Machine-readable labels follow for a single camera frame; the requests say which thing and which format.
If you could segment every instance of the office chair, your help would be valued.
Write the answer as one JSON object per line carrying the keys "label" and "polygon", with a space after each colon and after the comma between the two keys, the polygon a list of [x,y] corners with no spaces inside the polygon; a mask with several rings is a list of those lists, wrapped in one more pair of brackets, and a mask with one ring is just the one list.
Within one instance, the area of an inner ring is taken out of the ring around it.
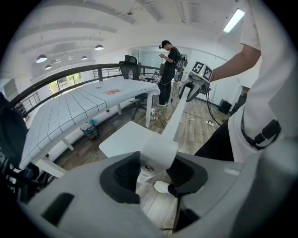
{"label": "office chair", "polygon": [[[132,74],[133,74],[133,80],[138,80],[139,79],[139,66],[137,63],[137,59],[136,57],[130,56],[130,55],[125,55],[125,60],[124,61],[120,61],[119,62],[119,68],[122,72],[122,75],[124,77],[124,79],[129,79],[129,70],[132,70]],[[135,111],[133,113],[132,119],[135,119],[135,115],[136,113],[139,111],[139,109],[143,109],[146,111],[146,104],[147,103],[143,103],[146,99],[147,99],[147,94],[146,93],[142,93],[140,95],[137,95],[135,97],[136,102],[134,104],[132,104],[131,106],[135,106]]]}
{"label": "office chair", "polygon": [[37,181],[40,171],[32,163],[25,170],[14,171],[19,168],[27,132],[22,115],[0,93],[0,176],[14,190],[16,198],[24,203],[43,189],[48,179],[46,173],[43,182]]}

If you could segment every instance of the black pants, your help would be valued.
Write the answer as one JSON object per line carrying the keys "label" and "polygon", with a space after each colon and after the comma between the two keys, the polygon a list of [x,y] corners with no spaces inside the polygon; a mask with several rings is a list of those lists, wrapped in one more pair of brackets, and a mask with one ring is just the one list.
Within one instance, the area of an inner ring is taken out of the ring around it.
{"label": "black pants", "polygon": [[162,78],[160,82],[158,83],[158,87],[160,90],[159,94],[159,104],[166,104],[169,101],[169,98],[171,96],[171,81],[175,76],[174,72],[169,73],[163,73]]}
{"label": "black pants", "polygon": [[[210,139],[195,153],[195,156],[224,161],[234,161],[228,120],[226,120],[210,137]],[[175,194],[174,184],[168,186],[168,191]]]}

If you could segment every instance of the person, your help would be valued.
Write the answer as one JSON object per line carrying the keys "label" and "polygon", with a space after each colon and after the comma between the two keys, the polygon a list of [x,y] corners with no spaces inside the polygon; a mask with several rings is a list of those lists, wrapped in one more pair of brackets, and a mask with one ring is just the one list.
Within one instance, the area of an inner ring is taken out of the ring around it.
{"label": "person", "polygon": [[[214,69],[211,81],[245,72],[262,56],[259,77],[251,86],[246,103],[213,133],[196,156],[245,162],[282,134],[278,123],[270,127],[272,136],[268,139],[261,131],[276,119],[268,103],[293,72],[297,64],[296,49],[267,6],[254,0],[245,2],[240,43],[242,51]],[[159,192],[175,194],[173,184],[157,181],[155,188]]]}
{"label": "person", "polygon": [[169,55],[165,56],[163,53],[159,55],[160,58],[164,58],[166,62],[164,63],[162,78],[158,83],[160,94],[159,103],[157,103],[157,105],[166,106],[171,95],[171,82],[175,76],[175,60],[180,53],[168,40],[163,40],[160,48],[169,51]]}

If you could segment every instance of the backpack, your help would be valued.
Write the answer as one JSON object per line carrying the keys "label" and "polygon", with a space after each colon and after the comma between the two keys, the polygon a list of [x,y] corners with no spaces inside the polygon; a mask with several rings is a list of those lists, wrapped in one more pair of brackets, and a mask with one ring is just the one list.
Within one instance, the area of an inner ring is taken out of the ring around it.
{"label": "backpack", "polygon": [[183,65],[184,65],[184,58],[183,56],[180,54],[180,52],[178,51],[178,55],[176,56],[176,59],[175,59],[175,69],[177,71],[181,71],[182,68],[183,68]]}

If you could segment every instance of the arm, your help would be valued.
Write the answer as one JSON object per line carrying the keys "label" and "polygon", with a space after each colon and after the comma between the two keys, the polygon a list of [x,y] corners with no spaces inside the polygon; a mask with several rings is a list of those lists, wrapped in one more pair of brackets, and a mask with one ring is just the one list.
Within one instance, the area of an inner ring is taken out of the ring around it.
{"label": "arm", "polygon": [[234,76],[255,66],[261,56],[261,51],[243,45],[242,51],[222,66],[213,70],[211,82],[219,79]]}
{"label": "arm", "polygon": [[168,61],[169,63],[173,63],[173,62],[174,62],[172,59],[170,59],[170,58],[167,57],[167,56],[164,56],[164,59],[165,59],[166,61]]}
{"label": "arm", "polygon": [[174,60],[170,59],[169,57],[165,56],[164,54],[160,54],[159,55],[160,58],[164,58],[166,61],[168,61],[169,63],[173,63]]}

